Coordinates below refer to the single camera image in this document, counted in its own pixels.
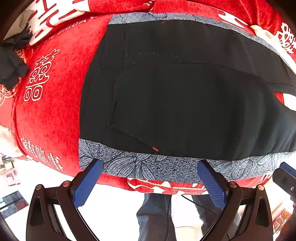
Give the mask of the black shorts with patterned waistband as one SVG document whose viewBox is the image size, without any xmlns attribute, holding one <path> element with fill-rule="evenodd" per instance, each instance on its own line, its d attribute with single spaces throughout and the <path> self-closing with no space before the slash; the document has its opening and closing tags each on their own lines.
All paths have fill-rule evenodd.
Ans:
<svg viewBox="0 0 296 241">
<path fill-rule="evenodd" d="M 295 155 L 295 68 L 266 41 L 186 14 L 122 14 L 107 24 L 81 97 L 79 166 L 199 182 L 269 174 Z"/>
</svg>

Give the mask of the cream garment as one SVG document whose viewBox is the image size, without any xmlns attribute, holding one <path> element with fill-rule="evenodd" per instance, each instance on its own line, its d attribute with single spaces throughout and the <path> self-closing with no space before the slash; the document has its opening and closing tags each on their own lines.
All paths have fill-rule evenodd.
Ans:
<svg viewBox="0 0 296 241">
<path fill-rule="evenodd" d="M 274 48 L 281 48 L 281 44 L 277 37 L 275 37 L 271 32 L 268 30 L 263 29 L 258 25 L 251 25 L 252 30 L 255 32 L 257 37 L 265 40 L 268 44 L 272 45 Z"/>
</svg>

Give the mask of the red sofa cover with characters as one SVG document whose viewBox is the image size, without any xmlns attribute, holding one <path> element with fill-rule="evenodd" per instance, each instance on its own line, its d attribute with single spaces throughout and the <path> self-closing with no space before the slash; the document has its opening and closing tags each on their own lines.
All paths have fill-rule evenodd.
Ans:
<svg viewBox="0 0 296 241">
<path fill-rule="evenodd" d="M 278 38 L 281 48 L 274 49 L 295 68 L 295 1 L 1 1 L 1 44 L 26 24 L 33 34 L 16 50 L 29 67 L 25 77 L 12 90 L 1 85 L 2 154 L 69 176 L 85 169 L 79 166 L 84 80 L 111 18 L 133 13 L 194 15 L 255 37 L 250 26 L 258 25 Z M 295 94 L 276 98 L 295 111 Z M 272 173 L 228 180 L 254 187 Z M 98 183 L 135 191 L 127 179 L 102 170 Z"/>
</svg>

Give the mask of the person's legs in jeans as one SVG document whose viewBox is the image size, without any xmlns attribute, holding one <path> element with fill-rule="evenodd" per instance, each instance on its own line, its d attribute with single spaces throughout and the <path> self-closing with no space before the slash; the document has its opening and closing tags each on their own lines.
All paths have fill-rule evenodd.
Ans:
<svg viewBox="0 0 296 241">
<path fill-rule="evenodd" d="M 204 235 L 222 211 L 216 207 L 210 195 L 193 195 L 191 200 L 197 209 Z M 171 218 L 171 195 L 146 193 L 137 212 L 139 240 L 176 240 Z"/>
</svg>

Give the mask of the dark crumpled garment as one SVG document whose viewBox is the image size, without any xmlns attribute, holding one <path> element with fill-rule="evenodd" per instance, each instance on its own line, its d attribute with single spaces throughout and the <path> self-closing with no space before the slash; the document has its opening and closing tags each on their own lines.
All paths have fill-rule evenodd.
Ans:
<svg viewBox="0 0 296 241">
<path fill-rule="evenodd" d="M 1 85 L 7 90 L 12 90 L 18 83 L 19 77 L 25 77 L 29 67 L 17 55 L 16 50 L 27 46 L 33 34 L 27 29 L 11 36 L 1 44 Z"/>
</svg>

